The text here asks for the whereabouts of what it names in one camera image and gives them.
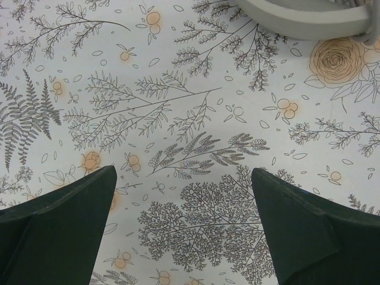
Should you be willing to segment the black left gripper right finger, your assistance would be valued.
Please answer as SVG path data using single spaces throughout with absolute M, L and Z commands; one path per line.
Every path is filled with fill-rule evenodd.
M 379 216 L 260 168 L 252 189 L 279 284 L 379 284 Z

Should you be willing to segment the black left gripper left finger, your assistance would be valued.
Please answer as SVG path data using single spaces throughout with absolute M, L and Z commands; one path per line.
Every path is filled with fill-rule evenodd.
M 116 181 L 105 166 L 1 210 L 1 284 L 89 284 Z

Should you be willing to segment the white grey headphones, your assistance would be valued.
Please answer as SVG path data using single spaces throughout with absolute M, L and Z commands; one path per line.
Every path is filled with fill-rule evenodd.
M 366 45 L 379 36 L 379 1 L 237 1 L 266 29 L 300 40 L 351 37 Z

